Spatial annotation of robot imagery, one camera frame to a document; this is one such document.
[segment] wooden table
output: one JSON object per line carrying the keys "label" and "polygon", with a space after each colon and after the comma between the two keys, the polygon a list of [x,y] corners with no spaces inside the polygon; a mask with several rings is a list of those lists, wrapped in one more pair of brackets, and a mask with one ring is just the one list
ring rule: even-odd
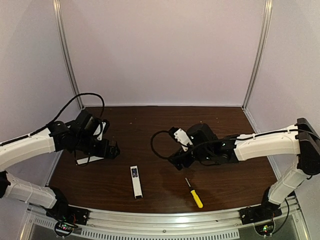
{"label": "wooden table", "polygon": [[[100,107],[87,108],[99,116]],[[266,157],[221,166],[198,162],[181,171],[156,157],[151,136],[160,130],[207,123],[219,138],[253,133],[240,107],[106,107],[103,114],[111,126],[105,138],[118,142],[121,154],[85,167],[76,166],[73,154],[64,151],[50,186],[62,190],[71,205],[100,210],[135,213],[188,213],[215,211],[259,204],[267,187],[276,181]],[[168,135],[155,140],[163,155],[179,145]],[[142,199],[133,194],[130,166],[138,165]],[[185,178],[190,179],[204,207],[199,209]]]}

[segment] white wall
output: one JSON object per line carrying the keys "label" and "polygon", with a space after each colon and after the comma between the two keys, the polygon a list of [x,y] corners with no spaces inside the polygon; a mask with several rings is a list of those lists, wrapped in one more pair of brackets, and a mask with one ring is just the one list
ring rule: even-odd
{"label": "white wall", "polygon": [[241,106],[264,8],[264,0],[61,1],[80,92],[107,105]]}
{"label": "white wall", "polygon": [[[52,0],[0,1],[0,142],[50,121],[73,96],[62,57]],[[62,120],[79,110],[67,108]],[[43,185],[56,153],[16,164],[9,172]],[[0,199],[0,239],[17,239],[27,205]]]}
{"label": "white wall", "polygon": [[[320,134],[320,1],[273,1],[270,32],[248,110],[259,130],[305,117]],[[275,158],[281,173],[293,156]],[[313,240],[320,236],[320,176],[297,191]]]}

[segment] black bracket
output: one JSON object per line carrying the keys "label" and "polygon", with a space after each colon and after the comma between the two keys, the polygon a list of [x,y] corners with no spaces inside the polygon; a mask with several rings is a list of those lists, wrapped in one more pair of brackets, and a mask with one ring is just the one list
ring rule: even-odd
{"label": "black bracket", "polygon": [[7,171],[0,172],[0,199],[5,195],[7,187],[11,183],[7,179]]}
{"label": "black bracket", "polygon": [[[177,127],[172,127],[169,130],[169,135],[175,141],[174,133],[177,130]],[[235,139],[239,136],[238,134],[218,139],[217,135],[214,134],[211,128],[205,123],[198,123],[191,126],[186,131],[186,134],[191,139],[192,144],[198,147],[192,150],[193,146],[191,146],[188,152],[180,148],[171,155],[168,161],[173,164],[176,169],[181,170],[182,168],[188,168],[194,161],[210,161],[213,165],[235,164],[239,162],[234,151],[236,147]]]}
{"label": "black bracket", "polygon": [[239,210],[242,225],[270,220],[282,215],[281,209],[269,210],[258,206],[250,206]]}
{"label": "black bracket", "polygon": [[307,175],[320,174],[320,140],[319,136],[305,118],[299,118],[296,126],[302,130],[296,136],[299,139],[300,155],[297,165]]}
{"label": "black bracket", "polygon": [[66,197],[58,188],[50,188],[54,191],[57,201],[52,208],[45,208],[46,215],[48,217],[54,218],[58,222],[86,225],[89,210],[80,207],[69,206]]}

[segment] ventilation grille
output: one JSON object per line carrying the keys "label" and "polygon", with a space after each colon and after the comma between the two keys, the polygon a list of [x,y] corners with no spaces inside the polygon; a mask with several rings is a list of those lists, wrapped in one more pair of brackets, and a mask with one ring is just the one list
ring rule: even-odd
{"label": "ventilation grille", "polygon": [[[47,229],[54,229],[56,221],[53,219],[42,218],[35,216],[33,223]],[[81,234],[72,234],[75,236],[81,236],[92,240],[235,240],[239,239],[238,229],[228,230],[223,232],[216,232],[210,234],[198,234],[198,235],[185,235],[185,236],[147,236],[147,235],[136,235],[132,237],[128,234],[113,234],[105,231],[82,229]]]}
{"label": "ventilation grille", "polygon": [[239,239],[239,231],[237,229],[211,233],[201,234],[198,236],[176,236],[176,237],[148,237],[148,236],[124,236],[122,234],[111,234],[106,232],[99,232],[95,230],[84,229],[81,235],[85,238],[94,240],[234,240]]}
{"label": "ventilation grille", "polygon": [[54,220],[48,220],[48,219],[45,219],[45,218],[41,218],[41,217],[38,217],[36,216],[34,218],[34,223],[37,224],[37,225],[40,225],[42,227],[45,227],[47,229],[54,229],[54,226],[56,224],[56,222]]}

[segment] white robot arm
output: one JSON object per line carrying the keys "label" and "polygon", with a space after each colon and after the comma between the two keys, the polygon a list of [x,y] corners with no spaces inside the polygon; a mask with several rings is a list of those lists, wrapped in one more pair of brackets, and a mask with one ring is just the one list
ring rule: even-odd
{"label": "white robot arm", "polygon": [[42,187],[19,179],[6,169],[14,164],[41,154],[68,150],[81,151],[95,160],[114,159],[120,154],[115,141],[102,138],[109,127],[85,109],[75,120],[67,123],[51,121],[45,127],[30,134],[0,143],[0,198],[14,198],[25,203],[40,205],[50,217],[64,223],[85,225],[88,210],[69,206],[63,193],[53,187]]}
{"label": "white robot arm", "polygon": [[[168,133],[181,148],[171,156],[162,156],[153,146],[154,138]],[[168,160],[178,170],[188,168],[194,161],[207,166],[232,164],[248,159],[279,154],[296,155],[295,161],[283,176],[269,187],[261,205],[239,211],[243,224],[255,223],[281,215],[280,204],[307,178],[320,173],[320,140],[305,118],[297,124],[275,131],[258,134],[226,136],[222,139],[207,124],[196,124],[186,132],[172,127],[151,138],[151,149],[160,158]]]}

